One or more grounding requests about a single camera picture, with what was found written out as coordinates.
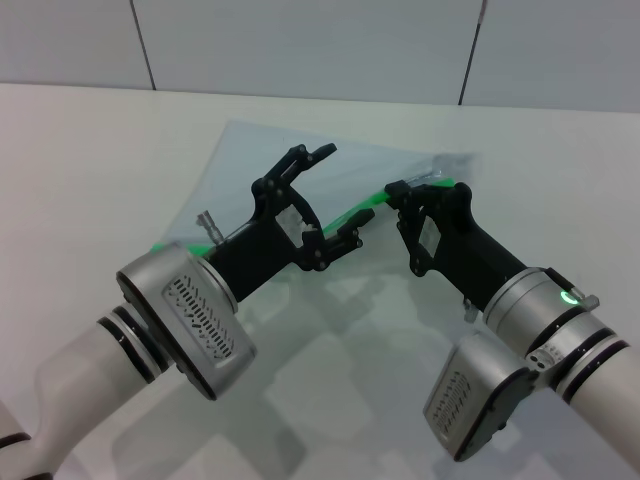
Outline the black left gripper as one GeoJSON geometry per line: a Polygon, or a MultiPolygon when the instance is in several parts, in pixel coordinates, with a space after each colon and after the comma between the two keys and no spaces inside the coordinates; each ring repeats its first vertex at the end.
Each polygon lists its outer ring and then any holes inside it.
{"type": "Polygon", "coordinates": [[[359,229],[374,218],[373,209],[357,211],[326,237],[308,202],[291,187],[301,173],[336,151],[334,143],[313,152],[304,144],[296,145],[254,182],[252,217],[207,253],[207,263],[226,282],[236,301],[246,299],[289,264],[303,271],[324,271],[332,262],[362,247],[359,229]],[[277,220],[290,207],[311,226],[301,234],[301,245],[291,240],[277,220]]]}

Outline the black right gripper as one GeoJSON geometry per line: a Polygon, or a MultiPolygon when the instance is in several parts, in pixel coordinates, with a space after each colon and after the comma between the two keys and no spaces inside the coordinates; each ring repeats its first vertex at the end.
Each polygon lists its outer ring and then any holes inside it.
{"type": "Polygon", "coordinates": [[[400,180],[384,188],[385,203],[400,206],[398,230],[409,254],[409,267],[416,276],[429,270],[442,274],[478,310],[483,311],[505,283],[526,269],[526,265],[484,231],[475,221],[472,192],[468,185],[453,180],[410,185],[400,180]],[[423,212],[440,233],[435,253],[430,256],[420,244],[423,212]]]}

